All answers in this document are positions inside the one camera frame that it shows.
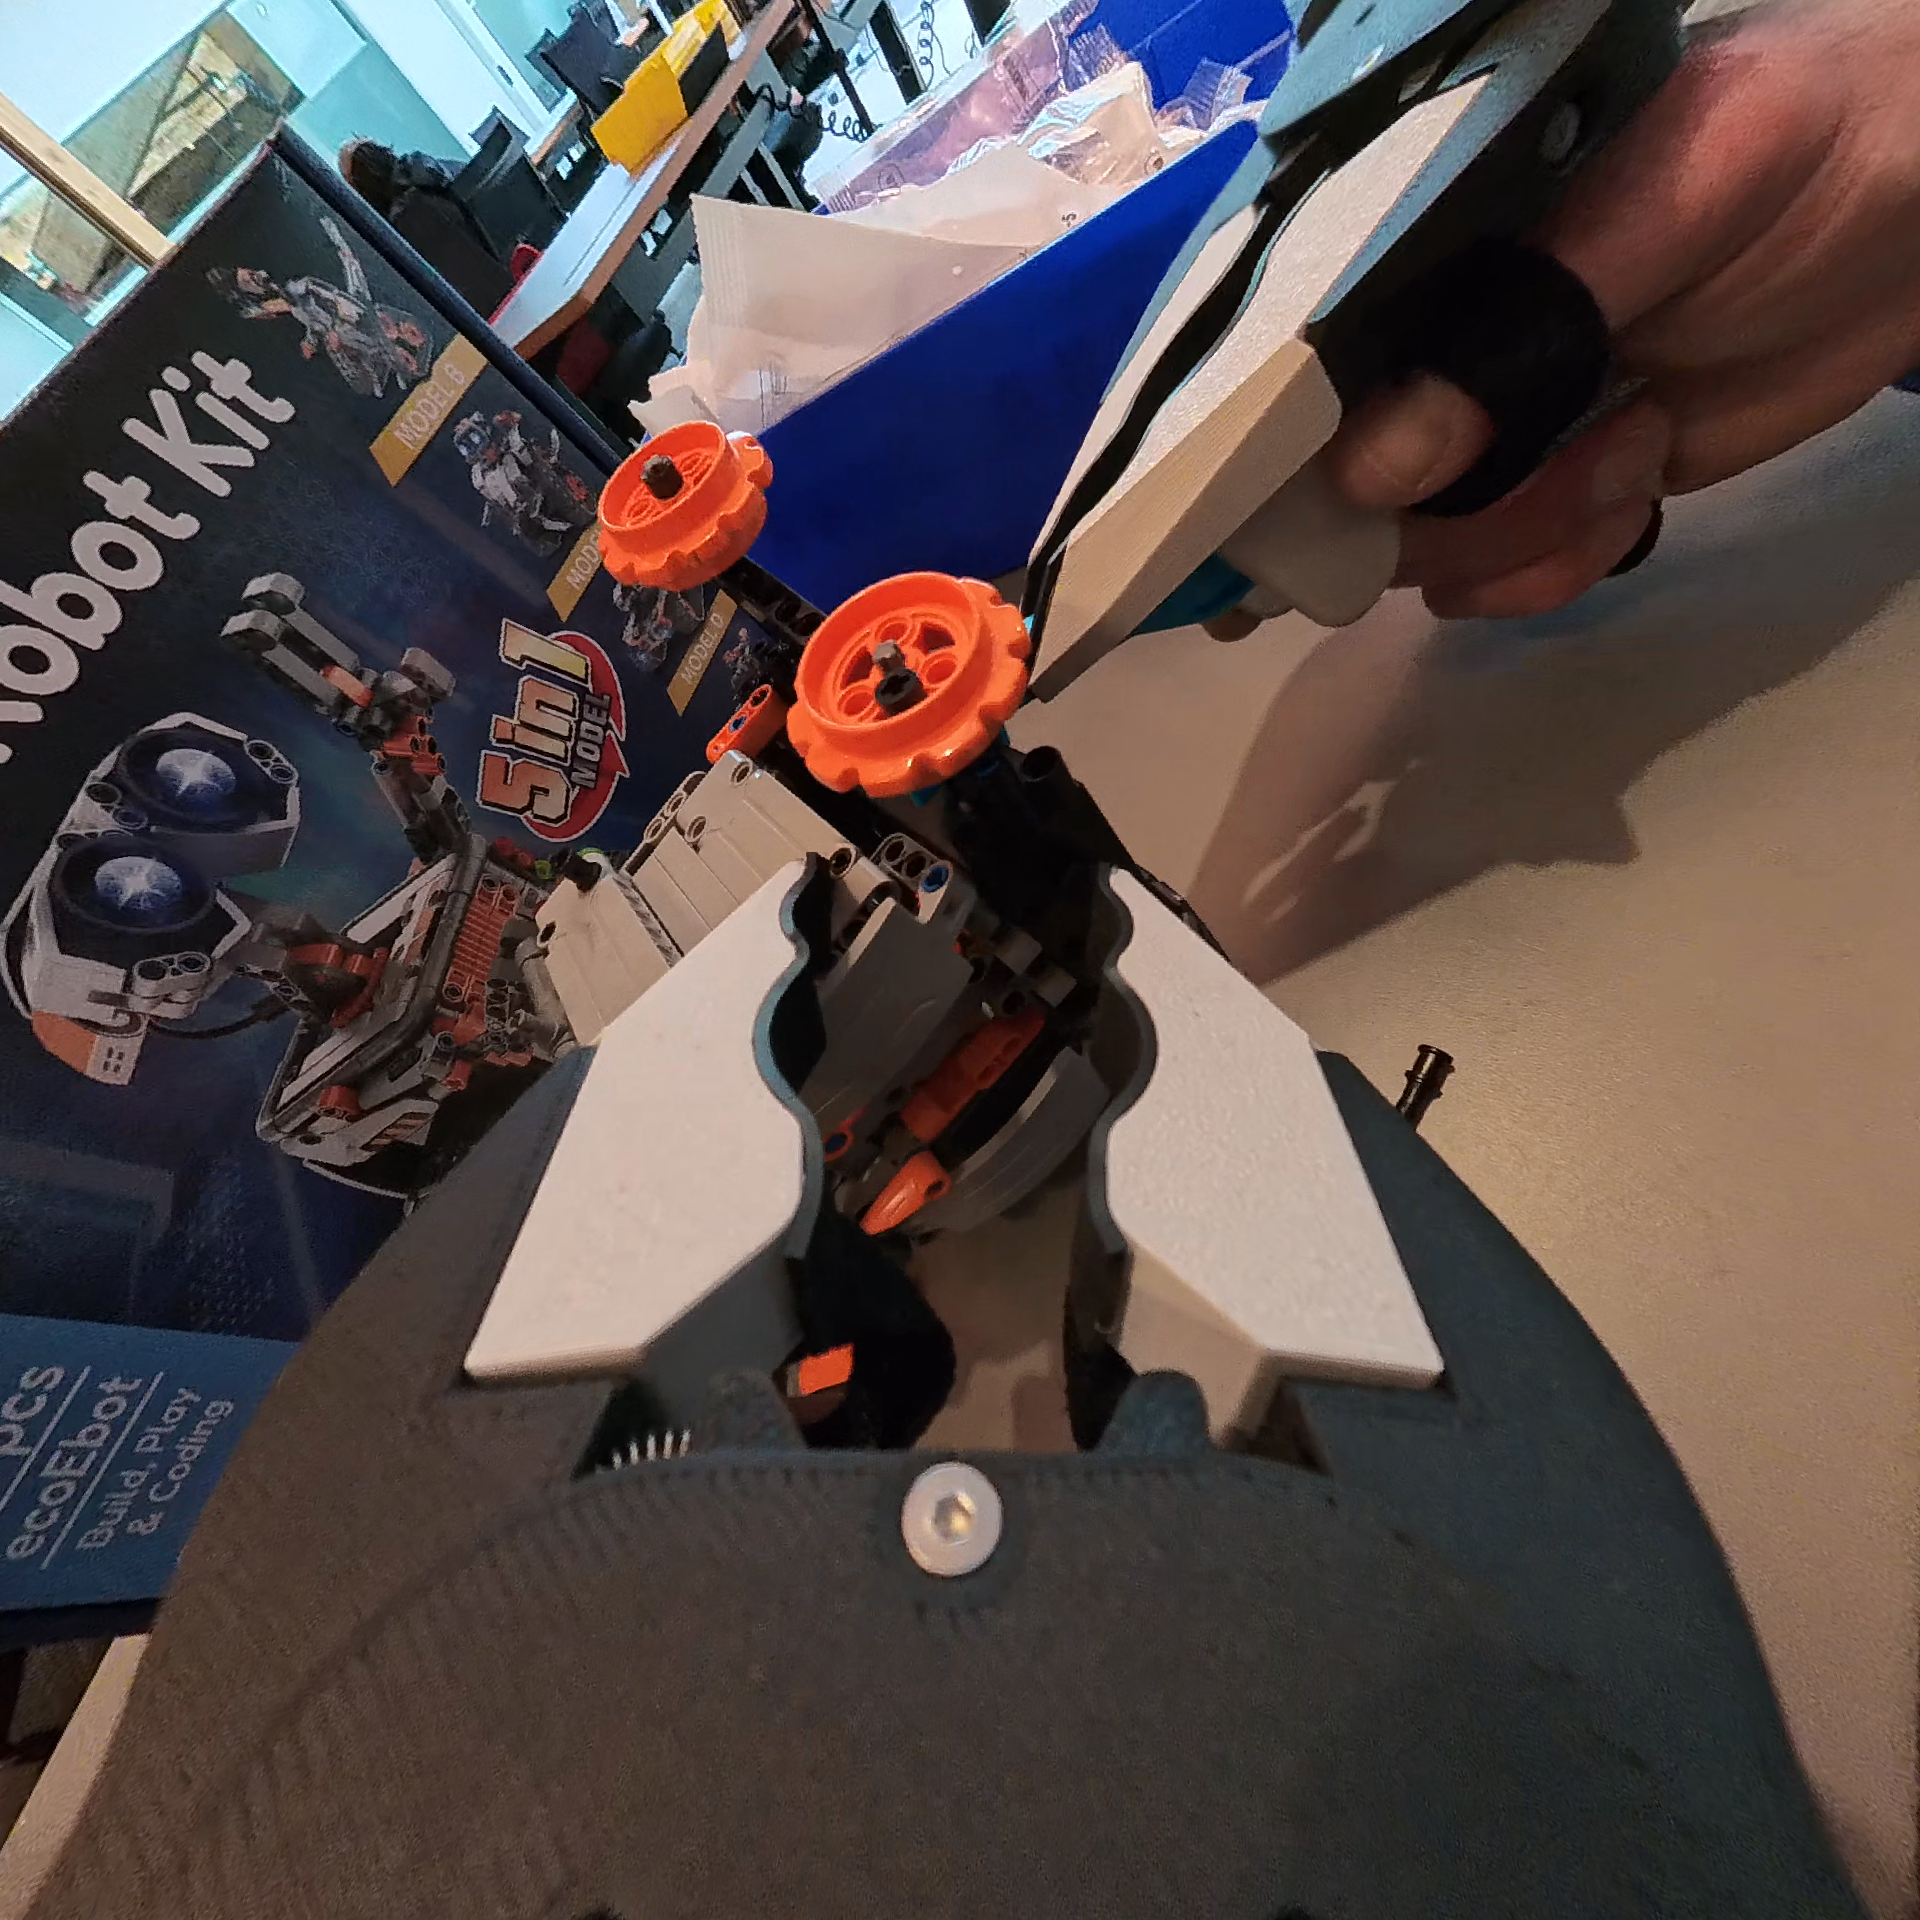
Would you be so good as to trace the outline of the teal plastic wrench tool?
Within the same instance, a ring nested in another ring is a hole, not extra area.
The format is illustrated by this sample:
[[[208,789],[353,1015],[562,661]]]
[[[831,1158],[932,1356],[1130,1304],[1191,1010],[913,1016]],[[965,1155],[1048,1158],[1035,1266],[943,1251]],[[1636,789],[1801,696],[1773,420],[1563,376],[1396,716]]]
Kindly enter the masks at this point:
[[[1208,556],[1143,625],[1136,634],[1166,634],[1191,625],[1237,625],[1247,614],[1255,625],[1268,625],[1272,614],[1287,612],[1291,601],[1274,592],[1243,578],[1234,562],[1221,551]]]

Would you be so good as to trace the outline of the long wooden table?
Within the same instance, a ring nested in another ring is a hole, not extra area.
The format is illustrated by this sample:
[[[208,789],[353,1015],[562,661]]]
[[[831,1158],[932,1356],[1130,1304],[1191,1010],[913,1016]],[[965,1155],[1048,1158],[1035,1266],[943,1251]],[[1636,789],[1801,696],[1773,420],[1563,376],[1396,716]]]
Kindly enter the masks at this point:
[[[521,272],[519,289],[496,314],[492,334],[502,344],[534,360],[542,346],[562,344],[569,325],[591,317],[594,300],[611,285],[615,270],[673,203],[712,133],[725,126],[739,91],[758,76],[758,64],[772,57],[792,11],[792,0],[765,5],[732,41],[726,72],[714,83],[707,101],[657,144],[657,155],[643,169],[609,166],[587,186],[584,205],[563,220],[557,238],[538,252],[530,272]]]

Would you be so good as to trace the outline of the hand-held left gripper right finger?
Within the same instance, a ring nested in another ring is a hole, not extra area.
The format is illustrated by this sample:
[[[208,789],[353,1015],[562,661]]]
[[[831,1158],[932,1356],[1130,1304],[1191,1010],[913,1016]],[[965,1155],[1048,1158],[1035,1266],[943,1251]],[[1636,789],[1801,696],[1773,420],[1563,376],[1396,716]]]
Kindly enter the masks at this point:
[[[1072,1330],[1135,1377],[1191,1377],[1215,1437],[1284,1381],[1433,1389],[1446,1372],[1331,1078],[1135,873],[1092,895],[1092,1068]]]

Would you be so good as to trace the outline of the blue plastic bin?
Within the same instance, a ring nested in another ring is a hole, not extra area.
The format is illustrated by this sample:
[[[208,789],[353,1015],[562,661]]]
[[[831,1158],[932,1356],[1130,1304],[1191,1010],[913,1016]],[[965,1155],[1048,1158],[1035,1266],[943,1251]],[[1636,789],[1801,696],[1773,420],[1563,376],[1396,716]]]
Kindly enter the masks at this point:
[[[1191,229],[1255,144],[1291,60],[1300,5],[1020,5],[987,46],[894,119],[825,186],[831,211],[924,220],[947,186],[1055,133],[1065,98],[1136,83],[1173,155],[1136,185],[1092,185],[1044,242],[831,379],[760,433],[772,521],[754,562],[816,609],[913,567],[1004,578],[1026,564],[1099,398]]]

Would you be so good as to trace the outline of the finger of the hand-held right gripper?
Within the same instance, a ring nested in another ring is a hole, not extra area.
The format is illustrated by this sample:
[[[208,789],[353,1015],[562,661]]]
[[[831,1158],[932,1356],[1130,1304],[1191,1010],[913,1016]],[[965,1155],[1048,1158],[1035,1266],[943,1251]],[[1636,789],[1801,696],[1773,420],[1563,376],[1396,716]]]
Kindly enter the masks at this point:
[[[1065,693],[1224,556],[1258,601],[1363,614],[1398,567],[1398,518],[1331,479],[1339,392],[1305,337],[1237,329],[1145,423],[1135,459],[1052,528],[1033,622],[1033,696]]]
[[[1255,344],[1307,344],[1307,319],[1359,272],[1363,252],[1414,212],[1414,186],[1439,174],[1439,155],[1454,142],[1458,126],[1475,119],[1485,91],[1488,76],[1473,76],[1439,98],[1411,101],[1336,166],[1317,162],[1317,136],[1300,136],[1268,180],[1255,180],[1255,166],[1237,169],[1237,205],[1208,234],[1192,234],[1192,250],[1117,368],[1044,538],[1033,551],[1033,578],[1038,575],[1038,556],[1055,551],[1052,528],[1059,513],[1085,508],[1122,476],[1154,412],[1237,329],[1247,329]]]

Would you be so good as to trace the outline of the robot kit box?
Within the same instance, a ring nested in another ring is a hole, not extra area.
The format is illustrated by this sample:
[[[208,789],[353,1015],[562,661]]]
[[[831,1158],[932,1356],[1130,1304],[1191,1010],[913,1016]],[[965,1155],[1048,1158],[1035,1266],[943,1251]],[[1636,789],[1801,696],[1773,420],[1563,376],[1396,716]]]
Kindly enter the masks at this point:
[[[615,584],[619,448],[294,133],[0,455],[15,1656],[156,1617],[292,1342],[569,1051],[563,859],[804,609]]]

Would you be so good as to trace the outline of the yellow storage bin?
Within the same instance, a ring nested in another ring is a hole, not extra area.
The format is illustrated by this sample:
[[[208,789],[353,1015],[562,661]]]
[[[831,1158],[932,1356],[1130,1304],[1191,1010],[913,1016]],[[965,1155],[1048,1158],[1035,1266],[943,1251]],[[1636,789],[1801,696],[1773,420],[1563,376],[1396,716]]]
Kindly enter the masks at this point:
[[[591,136],[611,166],[643,169],[707,101],[732,64],[735,17],[725,0],[692,5],[635,68]]]

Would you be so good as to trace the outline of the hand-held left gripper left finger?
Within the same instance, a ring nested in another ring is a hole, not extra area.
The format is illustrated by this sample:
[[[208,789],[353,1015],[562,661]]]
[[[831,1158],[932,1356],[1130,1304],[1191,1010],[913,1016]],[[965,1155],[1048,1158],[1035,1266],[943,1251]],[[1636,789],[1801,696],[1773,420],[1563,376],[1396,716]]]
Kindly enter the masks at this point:
[[[777,866],[591,1049],[492,1299],[483,1387],[701,1389],[798,1346],[792,1260],[825,1197],[821,1130],[774,1057],[821,864]]]

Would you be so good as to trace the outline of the grey toy robot vehicle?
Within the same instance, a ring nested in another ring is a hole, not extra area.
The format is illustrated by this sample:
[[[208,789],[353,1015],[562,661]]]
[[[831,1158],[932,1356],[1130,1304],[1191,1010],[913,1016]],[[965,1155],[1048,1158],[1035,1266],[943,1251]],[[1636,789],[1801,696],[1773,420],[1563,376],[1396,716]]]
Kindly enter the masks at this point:
[[[1103,1113],[1097,882],[1145,875],[1055,747],[1004,738],[1033,634],[997,584],[884,578],[816,612],[750,562],[772,455],[676,423],[599,498],[609,567],[719,592],[750,622],[735,711],[637,850],[574,857],[538,905],[538,963],[594,1042],[760,882],[813,857],[825,1049],[804,1078],[831,1203],[869,1234],[997,1220],[1048,1183]]]

